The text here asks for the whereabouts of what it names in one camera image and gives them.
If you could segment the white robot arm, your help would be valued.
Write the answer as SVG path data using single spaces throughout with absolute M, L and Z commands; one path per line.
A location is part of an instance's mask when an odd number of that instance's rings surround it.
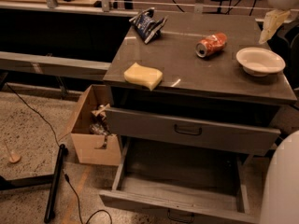
M 264 17 L 260 44 L 285 21 L 280 12 L 289 13 L 299 5 L 299 0 L 267 1 L 273 10 Z M 299 224 L 299 131 L 280 143 L 269 163 L 258 224 Z

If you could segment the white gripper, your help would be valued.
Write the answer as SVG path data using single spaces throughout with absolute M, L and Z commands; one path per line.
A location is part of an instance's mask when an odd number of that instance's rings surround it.
M 263 29 L 259 43 L 263 44 L 273 37 L 280 25 L 290 16 L 289 9 L 299 8 L 299 0 L 267 0 L 268 4 L 276 8 L 265 14 Z

